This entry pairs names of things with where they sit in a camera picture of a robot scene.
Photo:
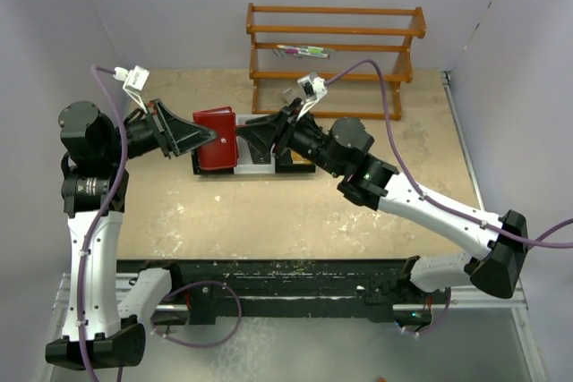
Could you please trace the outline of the red leather card holder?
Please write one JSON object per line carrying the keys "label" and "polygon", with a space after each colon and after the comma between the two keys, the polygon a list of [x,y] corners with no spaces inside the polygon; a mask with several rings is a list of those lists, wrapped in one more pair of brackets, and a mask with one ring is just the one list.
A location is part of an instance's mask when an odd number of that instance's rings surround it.
{"label": "red leather card holder", "polygon": [[232,169],[238,162],[235,135],[236,115],[230,106],[193,113],[193,120],[216,132],[217,138],[197,149],[199,167],[204,171]]}

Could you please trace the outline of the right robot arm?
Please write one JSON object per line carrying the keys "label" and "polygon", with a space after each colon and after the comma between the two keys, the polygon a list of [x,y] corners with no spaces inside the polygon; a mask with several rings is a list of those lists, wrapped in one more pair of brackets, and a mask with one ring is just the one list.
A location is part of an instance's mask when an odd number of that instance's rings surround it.
{"label": "right robot arm", "polygon": [[514,295],[527,249],[526,219],[515,211],[499,216],[471,208],[410,182],[405,171],[372,155],[374,138],[354,117],[338,118],[324,131],[293,102],[272,115],[240,125],[236,135],[275,157],[286,150],[340,178],[338,190],[359,207],[414,222],[455,243],[459,254],[415,256],[398,280],[399,295],[419,302],[428,293],[472,285],[490,296]]}

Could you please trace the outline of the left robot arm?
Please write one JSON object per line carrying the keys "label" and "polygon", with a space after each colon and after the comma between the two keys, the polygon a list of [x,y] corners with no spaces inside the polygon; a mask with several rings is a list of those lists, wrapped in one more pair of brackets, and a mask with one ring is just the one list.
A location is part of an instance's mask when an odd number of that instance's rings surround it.
{"label": "left robot arm", "polygon": [[55,366],[89,373],[135,367],[143,358],[156,307],[180,300],[184,281],[169,268],[147,268],[123,299],[117,297],[126,163],[156,149],[178,157],[218,135],[174,115],[158,99],[120,123],[89,101],[75,102],[60,113],[58,123],[66,149],[61,194],[72,264],[64,327],[60,338],[47,344],[45,357]]}

